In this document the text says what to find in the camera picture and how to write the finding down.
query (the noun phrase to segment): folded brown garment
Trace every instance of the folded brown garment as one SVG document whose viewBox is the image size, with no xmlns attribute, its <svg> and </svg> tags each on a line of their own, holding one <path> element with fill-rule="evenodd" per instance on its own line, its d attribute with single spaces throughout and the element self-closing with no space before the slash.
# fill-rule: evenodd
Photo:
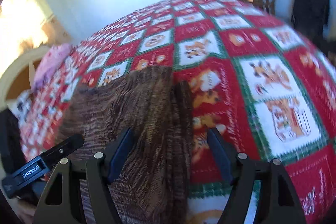
<svg viewBox="0 0 336 224">
<path fill-rule="evenodd" d="M 79 86 L 58 141 L 80 133 L 85 142 L 69 158 L 85 160 L 132 128 L 137 143 L 110 186 L 123 223 L 184 223 L 190 175 L 192 100 L 187 82 L 173 86 L 172 69 L 151 66 L 107 86 Z M 81 182 L 88 223 L 94 223 Z"/>
</svg>

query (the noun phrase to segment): silver screw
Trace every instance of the silver screw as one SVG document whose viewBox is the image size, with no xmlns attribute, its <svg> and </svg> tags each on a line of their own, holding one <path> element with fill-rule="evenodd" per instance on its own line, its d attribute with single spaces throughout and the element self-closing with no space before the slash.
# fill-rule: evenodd
<svg viewBox="0 0 336 224">
<path fill-rule="evenodd" d="M 96 159 L 100 159 L 100 158 L 102 158 L 103 157 L 103 153 L 102 152 L 97 152 L 97 153 L 95 153 L 95 155 L 94 155 L 94 157 L 96 158 Z"/>
<path fill-rule="evenodd" d="M 281 164 L 281 160 L 279 160 L 279 159 L 273 159 L 272 163 L 275 164 L 275 165 L 280 165 Z"/>
<path fill-rule="evenodd" d="M 67 164 L 68 163 L 68 159 L 67 158 L 63 158 L 59 161 L 60 164 Z"/>
<path fill-rule="evenodd" d="M 238 154 L 238 158 L 240 158 L 241 160 L 246 160 L 247 159 L 247 155 L 245 153 L 239 153 Z"/>
</svg>

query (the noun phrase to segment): wrinkled cloth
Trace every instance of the wrinkled cloth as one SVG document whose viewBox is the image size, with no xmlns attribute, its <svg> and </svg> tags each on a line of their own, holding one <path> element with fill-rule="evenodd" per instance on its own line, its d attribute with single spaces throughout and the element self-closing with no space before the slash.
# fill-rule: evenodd
<svg viewBox="0 0 336 224">
<path fill-rule="evenodd" d="M 42 88 L 45 83 L 50 82 L 50 79 L 55 74 L 55 71 L 70 54 L 71 50 L 72 46 L 67 43 L 59 46 L 52 46 L 50 50 L 48 50 L 36 70 L 33 86 L 31 87 L 33 92 Z"/>
<path fill-rule="evenodd" d="M 133 71 L 106 86 L 79 86 L 58 141 L 80 133 L 84 145 L 70 159 L 86 160 L 132 128 L 138 138 L 110 193 L 123 223 L 184 223 L 190 177 L 192 114 L 187 82 L 172 85 L 170 67 Z M 88 223 L 94 223 L 81 183 Z"/>
</svg>

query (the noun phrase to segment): purple fabric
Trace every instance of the purple fabric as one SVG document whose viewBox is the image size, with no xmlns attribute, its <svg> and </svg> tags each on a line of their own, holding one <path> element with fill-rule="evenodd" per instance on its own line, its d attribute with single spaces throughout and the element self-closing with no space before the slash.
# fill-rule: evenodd
<svg viewBox="0 0 336 224">
<path fill-rule="evenodd" d="M 36 70 L 33 86 L 31 87 L 34 93 L 43 87 L 45 83 L 50 81 L 55 71 L 70 54 L 71 50 L 72 46 L 70 44 L 52 46 L 43 56 L 42 61 Z"/>
</svg>

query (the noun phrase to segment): bed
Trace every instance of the bed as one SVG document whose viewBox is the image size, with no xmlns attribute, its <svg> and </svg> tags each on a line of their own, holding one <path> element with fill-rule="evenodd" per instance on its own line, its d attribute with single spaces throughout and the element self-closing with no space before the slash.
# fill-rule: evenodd
<svg viewBox="0 0 336 224">
<path fill-rule="evenodd" d="M 36 95 L 21 130 L 27 160 L 55 144 L 79 83 L 107 85 L 152 65 L 172 66 L 193 93 L 189 223 L 218 219 L 230 193 L 206 142 L 211 127 L 253 159 L 279 158 L 307 222 L 325 215 L 335 198 L 336 70 L 290 26 L 238 0 L 163 0 L 80 42 Z"/>
</svg>

